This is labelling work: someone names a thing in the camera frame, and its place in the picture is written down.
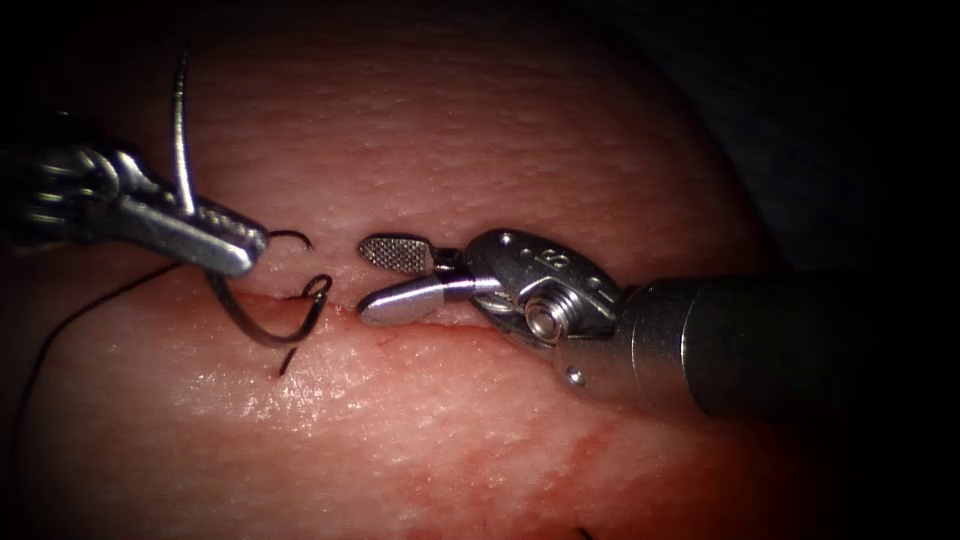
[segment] engraved number on instrument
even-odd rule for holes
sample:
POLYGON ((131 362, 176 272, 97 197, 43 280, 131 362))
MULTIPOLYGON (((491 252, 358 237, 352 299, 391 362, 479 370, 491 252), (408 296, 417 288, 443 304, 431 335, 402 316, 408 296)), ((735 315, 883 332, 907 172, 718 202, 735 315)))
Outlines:
POLYGON ((570 264, 570 257, 555 249, 548 248, 540 252, 537 261, 557 270, 563 270, 570 264))

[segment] skin surface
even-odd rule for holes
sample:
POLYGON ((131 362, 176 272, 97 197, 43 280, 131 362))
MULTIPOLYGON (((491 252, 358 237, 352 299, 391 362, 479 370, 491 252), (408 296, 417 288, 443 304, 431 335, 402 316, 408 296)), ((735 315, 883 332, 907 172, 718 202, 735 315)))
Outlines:
MULTIPOLYGON (((206 15, 217 24, 191 30, 196 189, 315 243, 306 253, 276 240, 234 290, 275 331, 299 323, 305 303, 282 298, 311 276, 333 276, 330 301, 283 378, 284 351, 246 339, 194 268, 69 327, 50 351, 20 456, 23 502, 40 529, 331 539, 837 531, 842 486, 816 439, 579 400, 467 304, 396 328, 366 327, 353 311, 398 280, 355 254, 378 231, 462 247, 493 227, 524 229, 621 285, 776 267, 721 156, 635 53, 535 7, 206 15)), ((136 141, 169 176, 177 36, 155 26, 58 51, 50 61, 61 67, 97 60, 35 84, 136 141)), ((4 410, 53 325, 163 263, 116 244, 5 260, 4 410)))

